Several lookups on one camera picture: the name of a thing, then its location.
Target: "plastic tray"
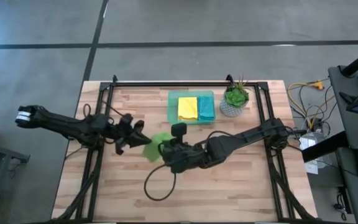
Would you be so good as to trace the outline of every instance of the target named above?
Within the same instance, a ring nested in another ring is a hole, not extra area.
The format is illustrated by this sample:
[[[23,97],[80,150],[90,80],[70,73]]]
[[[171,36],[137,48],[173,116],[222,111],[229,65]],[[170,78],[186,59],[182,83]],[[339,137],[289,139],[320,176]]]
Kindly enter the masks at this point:
[[[199,97],[199,96],[212,96],[214,100],[214,92],[211,90],[203,91],[169,91],[168,92],[168,111],[167,118],[170,124],[186,123],[186,124],[211,124],[215,120],[215,105],[214,105],[214,118],[212,121],[180,121],[178,120],[178,102],[179,97]]]

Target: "gray floor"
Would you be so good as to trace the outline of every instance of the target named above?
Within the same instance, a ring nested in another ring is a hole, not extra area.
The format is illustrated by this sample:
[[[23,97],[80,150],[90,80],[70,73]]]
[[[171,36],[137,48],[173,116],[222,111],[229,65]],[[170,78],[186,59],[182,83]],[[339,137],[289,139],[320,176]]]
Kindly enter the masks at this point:
[[[102,0],[0,0],[0,44],[91,43]],[[110,0],[100,42],[358,40],[358,1]],[[73,116],[89,49],[0,50],[0,145],[31,154],[7,178],[0,223],[50,218],[67,141],[17,128],[20,105]],[[98,49],[90,80],[281,79],[287,85],[327,77],[358,57],[358,45]],[[304,89],[306,104],[323,92]],[[343,130],[334,110],[331,135]],[[296,119],[301,127],[302,120]],[[341,221],[334,187],[312,184],[318,215]],[[349,222],[354,218],[349,215]]]

